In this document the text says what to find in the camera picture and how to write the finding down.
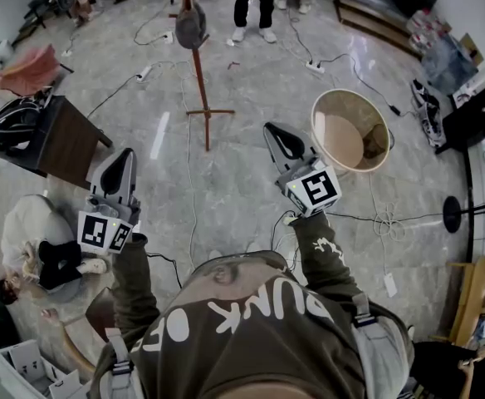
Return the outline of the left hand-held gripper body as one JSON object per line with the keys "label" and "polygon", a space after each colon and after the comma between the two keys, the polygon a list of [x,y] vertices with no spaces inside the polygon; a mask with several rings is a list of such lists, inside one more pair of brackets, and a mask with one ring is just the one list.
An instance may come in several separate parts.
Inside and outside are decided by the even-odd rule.
{"label": "left hand-held gripper body", "polygon": [[120,254],[131,241],[140,216],[140,202],[131,196],[128,204],[119,204],[99,195],[89,195],[85,209],[79,212],[77,243],[92,254]]}

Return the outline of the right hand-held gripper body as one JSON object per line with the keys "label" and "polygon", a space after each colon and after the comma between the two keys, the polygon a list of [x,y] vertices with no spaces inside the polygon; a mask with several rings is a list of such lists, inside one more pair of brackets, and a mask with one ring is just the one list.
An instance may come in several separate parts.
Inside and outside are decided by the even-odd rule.
{"label": "right hand-held gripper body", "polygon": [[324,211],[342,197],[334,168],[319,156],[297,161],[279,176],[276,185],[302,217]]}

